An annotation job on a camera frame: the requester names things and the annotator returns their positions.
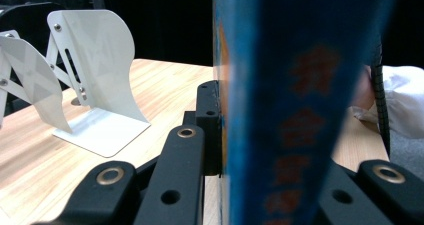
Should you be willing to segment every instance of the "light wood tabletop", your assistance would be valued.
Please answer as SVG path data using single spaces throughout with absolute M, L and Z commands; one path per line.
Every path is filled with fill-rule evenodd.
M 4 119 L 0 130 L 0 224 L 31 224 L 55 219 L 84 176 L 98 164 L 127 161 L 139 167 L 160 154 L 169 131 L 195 110 L 197 86 L 213 79 L 213 68 L 136 59 L 130 80 L 133 95 L 151 126 L 112 158 L 104 158 L 52 135 L 30 106 Z M 66 118 L 88 111 L 71 105 L 63 93 Z M 348 110 L 334 160 L 352 170 L 367 159 L 386 159 L 375 125 Z M 218 224 L 219 178 L 206 178 L 204 224 Z

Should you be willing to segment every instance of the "round hole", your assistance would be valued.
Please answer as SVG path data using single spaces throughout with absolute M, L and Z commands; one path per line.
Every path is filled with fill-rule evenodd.
M 175 204 L 180 200 L 180 193 L 175 190 L 168 190 L 162 194 L 160 199 L 165 204 Z
M 100 185 L 111 185 L 124 176 L 124 170 L 121 167 L 106 168 L 97 175 L 97 183 Z
M 178 131 L 178 136 L 182 138 L 190 138 L 196 135 L 196 131 L 190 128 L 183 128 L 180 131 Z
M 349 193 L 343 190 L 333 190 L 332 195 L 333 198 L 336 199 L 336 201 L 339 203 L 351 204 L 353 202 L 353 198 L 349 195 Z
M 405 176 L 395 169 L 386 165 L 375 165 L 372 168 L 373 172 L 377 177 L 383 179 L 386 182 L 401 184 L 405 182 Z

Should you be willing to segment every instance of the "person's hand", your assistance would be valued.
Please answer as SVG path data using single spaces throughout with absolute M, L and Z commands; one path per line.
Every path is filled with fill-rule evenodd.
M 368 110 L 374 104 L 374 100 L 375 94 L 371 84 L 371 68 L 364 66 L 364 70 L 356 85 L 356 92 L 351 105 Z

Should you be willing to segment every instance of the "black cable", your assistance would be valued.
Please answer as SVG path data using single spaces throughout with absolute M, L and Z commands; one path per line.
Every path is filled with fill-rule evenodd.
M 383 139 L 384 147 L 387 154 L 390 156 L 390 124 L 389 114 L 387 112 L 386 95 L 384 92 L 383 83 L 383 64 L 382 61 L 382 46 L 380 37 L 377 40 L 377 45 L 372 54 L 371 62 L 371 81 L 375 93 L 375 103 L 378 113 L 378 127 L 381 138 Z

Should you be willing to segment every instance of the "screw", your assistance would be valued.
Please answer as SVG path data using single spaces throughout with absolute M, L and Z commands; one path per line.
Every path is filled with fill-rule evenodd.
M 54 27 L 54 29 L 57 31 L 57 32 L 60 32 L 60 31 L 62 31 L 62 26 L 60 26 L 59 24 L 55 24 L 55 25 L 53 25 L 53 27 Z
M 5 87 L 5 86 L 7 86 L 7 84 L 8 84 L 8 82 L 7 82 L 6 79 L 0 80 L 0 86 Z

